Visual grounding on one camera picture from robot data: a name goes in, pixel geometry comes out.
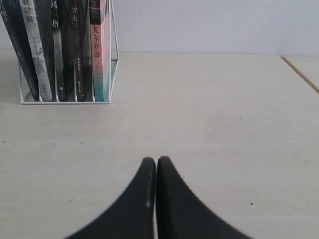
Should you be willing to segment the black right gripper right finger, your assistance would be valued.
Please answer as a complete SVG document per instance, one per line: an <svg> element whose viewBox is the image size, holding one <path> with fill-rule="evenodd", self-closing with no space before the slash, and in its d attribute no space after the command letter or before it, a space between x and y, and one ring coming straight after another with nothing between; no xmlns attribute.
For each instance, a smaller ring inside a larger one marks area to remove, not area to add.
<svg viewBox="0 0 319 239"><path fill-rule="evenodd" d="M168 156L158 160L156 217L159 239L249 238L200 201Z"/></svg>

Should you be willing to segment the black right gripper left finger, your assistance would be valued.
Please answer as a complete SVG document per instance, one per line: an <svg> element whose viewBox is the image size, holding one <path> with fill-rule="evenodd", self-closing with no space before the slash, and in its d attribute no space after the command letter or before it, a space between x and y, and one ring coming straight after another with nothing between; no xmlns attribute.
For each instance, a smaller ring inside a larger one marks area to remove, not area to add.
<svg viewBox="0 0 319 239"><path fill-rule="evenodd" d="M127 188L100 216L69 239L153 239L156 164L142 160Z"/></svg>

